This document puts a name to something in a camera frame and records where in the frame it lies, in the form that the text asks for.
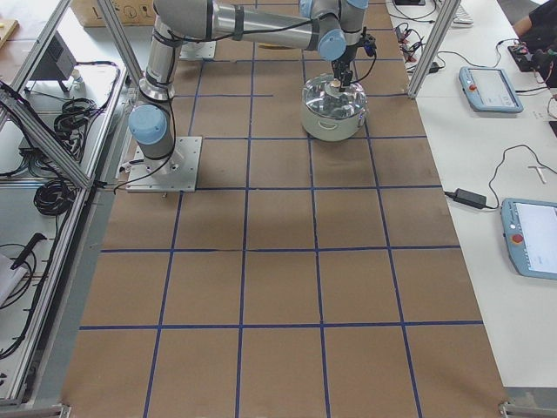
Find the person forearm dark sleeve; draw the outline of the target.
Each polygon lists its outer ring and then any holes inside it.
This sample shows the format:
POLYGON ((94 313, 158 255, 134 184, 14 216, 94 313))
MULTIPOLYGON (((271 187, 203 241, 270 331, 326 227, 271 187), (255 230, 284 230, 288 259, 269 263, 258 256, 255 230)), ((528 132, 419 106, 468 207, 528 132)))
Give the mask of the person forearm dark sleeve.
POLYGON ((513 25, 524 42, 552 43, 556 38, 556 0, 546 1, 513 25))

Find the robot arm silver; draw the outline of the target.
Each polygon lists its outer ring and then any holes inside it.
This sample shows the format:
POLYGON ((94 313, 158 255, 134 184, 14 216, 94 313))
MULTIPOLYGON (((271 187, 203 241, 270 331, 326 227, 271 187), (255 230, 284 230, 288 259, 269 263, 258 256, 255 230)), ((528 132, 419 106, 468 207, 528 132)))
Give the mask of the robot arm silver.
POLYGON ((128 126, 154 173, 171 171, 177 140, 171 102, 178 53, 185 43, 224 39, 315 51, 332 70, 302 89, 302 125, 312 137, 336 142, 365 123, 367 99, 351 64, 360 48, 375 54, 367 34, 366 1, 302 1, 299 16, 273 14, 217 1, 156 1, 151 52, 128 126))

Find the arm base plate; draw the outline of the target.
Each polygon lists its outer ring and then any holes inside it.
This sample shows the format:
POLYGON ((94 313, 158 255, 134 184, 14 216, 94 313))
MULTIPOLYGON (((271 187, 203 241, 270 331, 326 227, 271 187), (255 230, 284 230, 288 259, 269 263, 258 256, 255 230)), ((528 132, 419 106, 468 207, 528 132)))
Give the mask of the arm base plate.
POLYGON ((178 137, 174 153, 164 164, 144 158, 137 145, 124 189, 127 192, 194 192, 197 184, 198 164, 202 148, 201 137, 178 137))
POLYGON ((182 61, 212 60, 216 52, 216 42, 205 43, 185 42, 182 44, 179 59, 182 61))

